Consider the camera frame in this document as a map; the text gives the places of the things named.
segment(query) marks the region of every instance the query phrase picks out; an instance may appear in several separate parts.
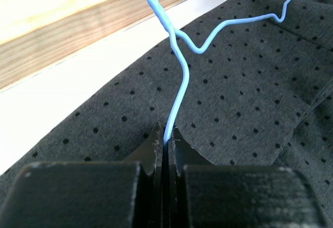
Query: black polka dot fabric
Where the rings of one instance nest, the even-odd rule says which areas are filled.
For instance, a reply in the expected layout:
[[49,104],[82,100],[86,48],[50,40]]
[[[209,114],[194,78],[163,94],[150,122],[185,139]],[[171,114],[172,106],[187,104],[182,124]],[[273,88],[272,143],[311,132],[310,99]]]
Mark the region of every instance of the black polka dot fabric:
[[[228,0],[183,30],[202,45],[226,19],[285,0]],[[202,55],[178,39],[190,83],[176,119],[214,164],[287,165],[302,171],[333,227],[333,0],[293,0],[283,23],[227,26]],[[101,88],[0,177],[1,201],[33,161],[117,161],[157,121],[166,123],[182,81],[166,39]]]

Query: blue coated wire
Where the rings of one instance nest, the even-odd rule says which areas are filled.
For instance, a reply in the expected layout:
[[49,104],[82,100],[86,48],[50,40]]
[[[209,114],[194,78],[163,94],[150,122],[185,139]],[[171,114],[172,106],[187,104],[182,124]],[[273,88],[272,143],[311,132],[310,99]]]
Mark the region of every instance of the blue coated wire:
[[218,26],[215,27],[215,29],[211,32],[211,34],[208,36],[204,44],[199,48],[197,47],[193,41],[190,39],[190,37],[183,31],[176,29],[169,16],[167,16],[167,13],[165,12],[164,8],[161,6],[158,0],[147,0],[149,6],[153,9],[155,15],[157,18],[160,20],[161,24],[163,25],[164,29],[169,33],[170,37],[170,45],[172,48],[172,51],[175,53],[179,63],[182,66],[183,69],[183,81],[181,84],[181,87],[178,91],[178,94],[176,96],[176,100],[173,103],[166,127],[165,127],[165,132],[164,132],[164,137],[163,137],[163,142],[164,145],[167,144],[168,140],[171,138],[171,133],[173,129],[173,125],[175,123],[175,119],[177,116],[177,113],[179,111],[179,108],[181,106],[182,100],[184,98],[188,82],[189,82],[189,70],[188,70],[188,65],[187,62],[181,52],[181,50],[178,47],[176,36],[181,37],[186,44],[189,46],[189,48],[196,54],[202,54],[204,53],[215,36],[225,27],[228,25],[234,25],[234,24],[241,24],[241,23],[250,23],[250,22],[255,22],[255,21],[260,21],[268,18],[273,18],[276,22],[281,23],[284,21],[286,18],[287,14],[287,5],[290,3],[291,0],[286,0],[283,4],[282,8],[282,15],[281,18],[279,18],[276,14],[266,14],[262,16],[256,16],[256,17],[251,17],[251,18],[242,18],[242,19],[233,19],[233,20],[225,20],[221,22]]

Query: wood grain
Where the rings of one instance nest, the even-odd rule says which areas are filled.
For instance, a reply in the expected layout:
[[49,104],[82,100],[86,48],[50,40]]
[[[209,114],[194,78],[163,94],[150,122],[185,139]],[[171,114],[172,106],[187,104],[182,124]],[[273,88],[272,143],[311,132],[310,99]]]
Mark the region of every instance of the wood grain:
[[[0,8],[1,3],[8,4],[8,1],[0,0]],[[11,27],[5,28],[6,24],[2,23],[0,89],[8,88],[115,31],[153,16],[145,0],[101,1],[62,0],[61,7],[50,7],[47,12],[35,10],[35,14],[28,14],[25,20],[23,15],[12,17],[11,22],[7,21]],[[163,7],[170,8],[185,0],[159,1]],[[20,27],[27,19],[31,22],[29,27]]]

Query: white table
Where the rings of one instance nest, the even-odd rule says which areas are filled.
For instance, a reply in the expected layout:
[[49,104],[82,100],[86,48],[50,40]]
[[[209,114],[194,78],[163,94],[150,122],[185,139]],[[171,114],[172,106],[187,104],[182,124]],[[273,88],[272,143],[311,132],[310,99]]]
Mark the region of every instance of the white table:
[[[169,9],[177,28],[226,0]],[[0,174],[115,75],[167,37],[156,17],[119,31],[0,93]]]

